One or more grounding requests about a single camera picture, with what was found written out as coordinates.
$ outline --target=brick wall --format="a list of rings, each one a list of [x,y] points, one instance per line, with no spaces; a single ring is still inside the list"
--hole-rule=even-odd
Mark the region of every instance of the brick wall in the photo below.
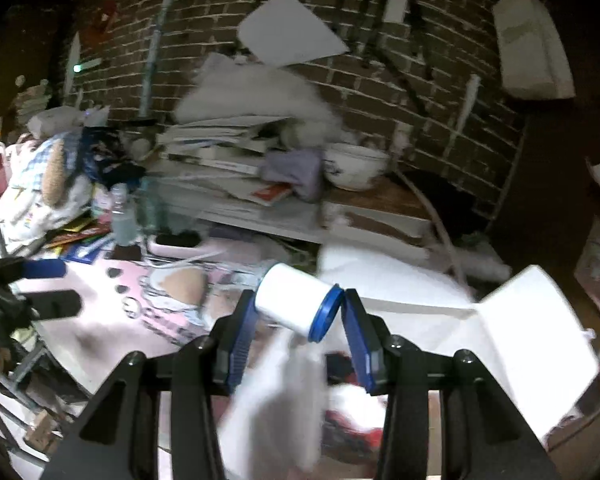
[[[75,30],[85,27],[103,0],[80,0]],[[77,75],[87,99],[112,105],[111,117],[136,115],[141,73],[152,23],[162,0],[116,0],[119,17],[110,38],[83,59],[102,56],[106,67]],[[302,0],[326,22],[336,0]],[[406,75],[426,110],[418,107],[380,62],[361,63],[379,0],[371,0],[357,49],[292,69],[317,84],[320,94],[351,130],[390,138],[411,124],[415,150],[405,162],[447,177],[478,197],[476,210],[492,216],[512,169],[524,125],[500,89],[499,59],[491,6],[497,0],[417,0],[426,47],[409,25],[382,24],[378,45]],[[205,54],[231,46],[240,21],[256,0],[176,0],[168,13],[154,77],[152,110],[169,112],[190,88],[189,74]],[[347,38],[362,0],[345,0],[340,34]],[[67,38],[67,49],[70,38]],[[470,74],[482,78],[478,101],[462,134],[453,126]]]

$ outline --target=purple cloth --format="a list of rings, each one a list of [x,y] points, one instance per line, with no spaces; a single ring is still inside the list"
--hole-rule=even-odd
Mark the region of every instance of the purple cloth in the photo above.
[[[268,182],[288,182],[302,200],[317,202],[322,195],[322,150],[267,152],[260,177]]]

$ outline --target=metal rod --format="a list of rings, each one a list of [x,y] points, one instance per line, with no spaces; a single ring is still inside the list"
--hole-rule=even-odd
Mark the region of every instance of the metal rod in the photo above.
[[[28,430],[29,429],[29,425],[24,422],[23,420],[20,420],[20,417],[15,415],[14,413],[11,413],[9,410],[7,410],[3,405],[0,404],[0,412],[7,417],[11,422],[13,422],[14,424],[17,424],[18,426],[20,426],[23,430]]]
[[[162,0],[160,12],[155,20],[154,33],[151,36],[149,44],[149,54],[147,55],[146,64],[144,65],[144,74],[142,76],[142,91],[140,94],[140,107],[138,114],[140,117],[147,117],[151,104],[151,84],[154,78],[155,63],[158,59],[158,47],[160,47],[160,39],[162,38],[162,28],[167,19],[167,12],[173,4],[174,0]]]
[[[358,11],[356,23],[349,31],[349,38],[347,39],[346,43],[351,50],[353,50],[353,46],[358,40],[358,33],[360,31],[360,28],[365,23],[366,12],[368,11],[369,3],[371,3],[371,0],[362,0],[362,3],[360,4],[360,10]]]
[[[0,376],[0,384],[7,388],[9,393],[16,397],[16,399],[18,399],[20,403],[28,410],[38,414],[40,410],[43,409],[42,406],[40,406],[35,400],[31,399],[31,397],[29,397],[27,394],[24,394],[16,386],[14,386],[14,384],[4,375]]]
[[[342,20],[342,8],[344,7],[344,0],[336,0],[336,10],[333,13],[333,20],[331,21],[331,30],[334,34],[340,35],[340,21]]]

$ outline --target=white fabric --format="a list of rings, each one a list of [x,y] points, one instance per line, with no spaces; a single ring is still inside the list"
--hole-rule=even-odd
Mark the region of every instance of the white fabric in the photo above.
[[[7,188],[0,198],[0,220],[4,221],[7,242],[24,242],[42,238],[77,218],[91,199],[91,181],[79,175],[58,207],[49,207],[42,193],[30,189]]]
[[[292,117],[297,147],[321,146],[341,136],[340,118],[299,75],[260,64],[235,64],[221,54],[207,57],[196,88],[177,104],[178,124],[248,115]]]
[[[279,329],[218,424],[230,478],[280,480],[292,468],[310,471],[320,458],[325,406],[319,346]]]

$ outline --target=wire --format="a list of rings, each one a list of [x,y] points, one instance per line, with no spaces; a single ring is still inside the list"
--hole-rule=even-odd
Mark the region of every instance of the wire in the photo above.
[[[422,202],[422,205],[425,207],[429,215],[431,216],[431,220],[433,225],[435,225],[440,238],[442,239],[442,243],[445,246],[446,251],[449,253],[449,258],[451,259],[451,266],[453,267],[454,274],[456,276],[456,280],[458,283],[464,288],[464,290],[470,290],[469,285],[466,282],[466,276],[464,274],[464,270],[462,270],[462,265],[460,264],[460,260],[458,259],[458,253],[456,252],[456,248],[451,243],[451,237],[449,233],[446,232],[445,225],[442,223],[442,219],[438,215],[436,208],[433,207],[433,204],[429,201],[429,199],[421,192],[416,185],[409,180],[403,172],[398,169],[398,165],[396,162],[392,164],[394,173],[398,176],[398,178],[403,181],[411,191],[413,191],[414,195]]]
[[[574,430],[573,433],[568,434],[564,439],[556,442],[553,446],[548,447],[547,451],[549,453],[551,453],[552,451],[558,449],[559,447],[564,446],[564,444],[566,444],[571,439],[573,439],[575,436],[580,434],[583,430],[586,430],[591,424],[593,424],[593,422],[599,416],[600,416],[600,407],[595,412],[593,412],[591,415],[589,415],[587,417],[587,420],[579,428]]]

